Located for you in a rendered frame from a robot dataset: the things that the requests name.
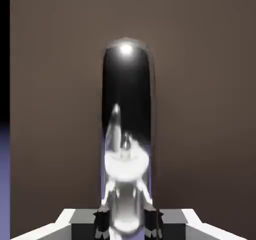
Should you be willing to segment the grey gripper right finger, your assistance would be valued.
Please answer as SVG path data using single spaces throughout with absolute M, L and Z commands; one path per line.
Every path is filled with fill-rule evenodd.
M 144 209 L 143 240 L 248 240 L 202 222 L 193 209 Z

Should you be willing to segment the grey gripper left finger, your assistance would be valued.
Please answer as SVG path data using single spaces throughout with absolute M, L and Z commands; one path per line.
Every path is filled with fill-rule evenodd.
M 111 240 L 110 210 L 65 208 L 55 222 L 10 240 Z

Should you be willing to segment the shiny curved metal handle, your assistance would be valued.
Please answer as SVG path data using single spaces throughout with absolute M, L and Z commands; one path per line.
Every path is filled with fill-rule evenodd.
M 155 104 L 150 49 L 129 37 L 112 40 L 102 62 L 97 227 L 109 240 L 158 240 L 152 194 Z

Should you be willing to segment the brown cabinet door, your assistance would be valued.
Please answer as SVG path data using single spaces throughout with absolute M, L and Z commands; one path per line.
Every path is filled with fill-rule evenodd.
M 155 66 L 161 208 L 256 240 L 256 0 L 10 0 L 10 235 L 99 201 L 102 55 Z

